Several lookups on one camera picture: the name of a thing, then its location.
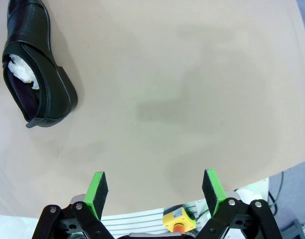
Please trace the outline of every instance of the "beige table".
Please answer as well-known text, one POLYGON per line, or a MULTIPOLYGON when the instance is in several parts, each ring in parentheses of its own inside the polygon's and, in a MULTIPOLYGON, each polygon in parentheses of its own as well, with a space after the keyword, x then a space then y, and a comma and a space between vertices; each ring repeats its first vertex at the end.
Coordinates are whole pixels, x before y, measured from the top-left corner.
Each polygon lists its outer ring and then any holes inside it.
POLYGON ((104 215, 203 197, 305 160, 305 30, 293 0, 45 0, 55 59, 79 95, 25 128, 2 78, 0 214, 38 217, 107 174, 104 215))

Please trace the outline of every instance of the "green strip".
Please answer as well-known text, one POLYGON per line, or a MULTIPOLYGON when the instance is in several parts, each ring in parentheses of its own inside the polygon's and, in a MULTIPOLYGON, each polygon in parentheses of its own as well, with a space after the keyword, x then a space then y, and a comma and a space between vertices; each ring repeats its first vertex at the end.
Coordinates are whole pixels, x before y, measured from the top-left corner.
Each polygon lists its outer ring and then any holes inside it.
POLYGON ((92 179, 91 184, 89 185, 88 191, 85 195, 84 198, 84 203, 87 204, 88 207, 90 207, 93 211, 93 214, 95 215, 95 217, 98 218, 95 207, 94 207, 94 199, 95 199, 95 195, 97 192, 97 188, 99 187, 99 183, 102 180, 103 177, 103 172, 97 172, 94 174, 94 177, 92 179))
POLYGON ((214 169, 207 169, 207 174, 211 181, 214 193, 217 196, 217 204, 214 210, 214 214, 215 214, 219 208, 219 205, 227 198, 227 195, 223 190, 221 182, 216 174, 216 171, 214 169))

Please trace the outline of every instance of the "shoe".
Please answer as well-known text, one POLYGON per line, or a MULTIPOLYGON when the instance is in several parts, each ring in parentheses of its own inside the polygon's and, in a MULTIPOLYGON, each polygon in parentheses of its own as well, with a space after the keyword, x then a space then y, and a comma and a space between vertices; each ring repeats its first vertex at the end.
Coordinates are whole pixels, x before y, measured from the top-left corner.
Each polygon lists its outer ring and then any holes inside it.
POLYGON ((76 90, 52 55, 50 19, 41 0, 9 1, 2 62, 4 81, 28 122, 26 127, 53 126, 76 107, 76 90), (32 89, 32 84, 24 83, 11 72, 12 55, 20 57, 31 68, 38 90, 35 83, 32 89))

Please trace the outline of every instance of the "black leather shoe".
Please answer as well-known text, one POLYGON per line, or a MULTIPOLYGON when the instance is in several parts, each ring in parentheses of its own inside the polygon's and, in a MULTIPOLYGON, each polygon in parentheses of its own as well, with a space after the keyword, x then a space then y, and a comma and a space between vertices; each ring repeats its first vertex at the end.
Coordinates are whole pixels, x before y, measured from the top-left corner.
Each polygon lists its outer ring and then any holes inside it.
POLYGON ((77 94, 62 67, 56 65, 50 46, 50 20, 40 0, 10 0, 3 76, 28 122, 49 127, 63 120, 77 105, 77 94), (39 90, 22 82, 9 70, 10 54, 22 58, 36 76, 39 90))

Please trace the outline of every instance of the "metal screw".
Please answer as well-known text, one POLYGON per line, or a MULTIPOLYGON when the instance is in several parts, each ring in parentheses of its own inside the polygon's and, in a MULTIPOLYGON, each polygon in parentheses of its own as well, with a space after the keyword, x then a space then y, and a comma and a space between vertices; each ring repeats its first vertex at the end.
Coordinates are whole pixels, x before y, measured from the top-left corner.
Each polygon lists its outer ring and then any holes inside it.
POLYGON ((83 205, 82 205, 82 204, 80 204, 80 203, 76 205, 76 209, 77 209, 77 210, 81 210, 81 209, 82 209, 82 207, 83 207, 83 205))
POLYGON ((55 213, 56 212, 56 207, 51 207, 51 209, 49 210, 51 213, 55 213))
POLYGON ((236 205, 236 202, 235 202, 233 199, 230 199, 230 200, 228 201, 228 204, 229 204, 230 206, 234 206, 234 205, 236 205))
POLYGON ((262 204, 260 203, 260 202, 255 202, 255 204, 254 204, 257 208, 260 208, 260 207, 262 207, 262 204))

